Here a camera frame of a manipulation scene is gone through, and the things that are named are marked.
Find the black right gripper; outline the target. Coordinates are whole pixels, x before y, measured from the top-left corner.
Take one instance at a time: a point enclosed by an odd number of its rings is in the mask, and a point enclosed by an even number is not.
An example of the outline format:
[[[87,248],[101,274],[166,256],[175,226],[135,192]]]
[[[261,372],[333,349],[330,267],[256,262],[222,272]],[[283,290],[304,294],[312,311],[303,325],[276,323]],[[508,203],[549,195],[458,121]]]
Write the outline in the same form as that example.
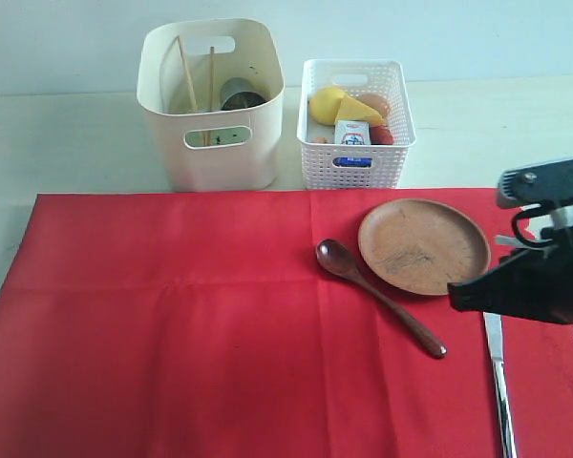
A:
[[[573,324],[573,244],[517,249],[486,273],[447,284],[454,310]]]

